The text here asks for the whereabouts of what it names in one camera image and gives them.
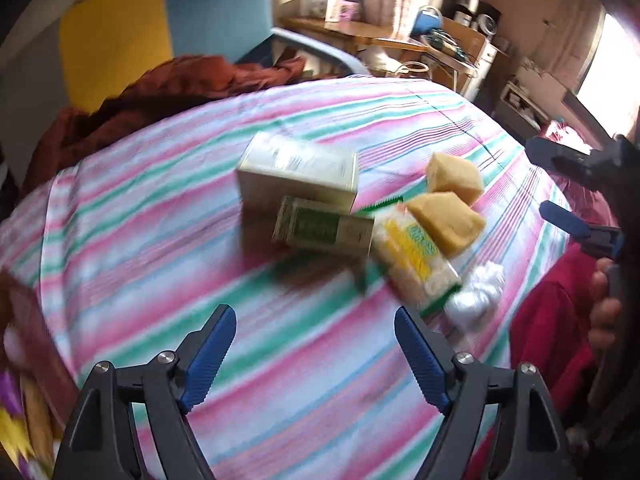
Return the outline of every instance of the blue gripper pad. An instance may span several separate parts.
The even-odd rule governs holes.
[[[396,312],[394,327],[396,339],[424,399],[441,413],[446,413],[451,401],[446,393],[444,370],[404,308],[399,308]]]
[[[227,307],[185,373],[184,393],[178,402],[185,413],[209,393],[226,351],[236,336],[236,313]]]
[[[545,200],[538,209],[540,216],[574,238],[589,238],[589,224],[558,204]]]

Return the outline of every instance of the small green box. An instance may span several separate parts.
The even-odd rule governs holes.
[[[272,240],[293,247],[350,256],[368,256],[373,219],[320,202],[284,197]]]

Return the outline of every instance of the person's hand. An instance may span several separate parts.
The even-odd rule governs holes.
[[[609,283],[605,272],[612,263],[608,258],[598,260],[596,263],[598,270],[591,277],[591,296],[594,305],[590,315],[589,344],[596,355],[610,348],[616,340],[614,323],[622,311],[622,305],[618,300],[607,297]]]

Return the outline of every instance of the chair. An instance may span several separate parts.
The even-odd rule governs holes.
[[[71,7],[12,60],[0,78],[0,144],[18,183],[56,114],[87,111],[147,70],[183,54],[272,64],[279,40],[367,74],[356,58],[272,27],[269,0],[87,0]]]

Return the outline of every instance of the metal screw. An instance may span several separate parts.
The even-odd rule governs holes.
[[[175,354],[170,350],[166,350],[158,354],[158,362],[162,363],[163,365],[171,363],[174,359],[175,359]]]
[[[474,361],[474,357],[469,352],[458,352],[456,359],[463,365],[469,365]]]
[[[533,375],[537,373],[538,369],[531,363],[523,363],[520,365],[520,371],[522,371],[523,374]]]
[[[97,372],[100,372],[101,374],[103,374],[109,369],[109,362],[100,361],[97,365],[95,365],[94,368]]]

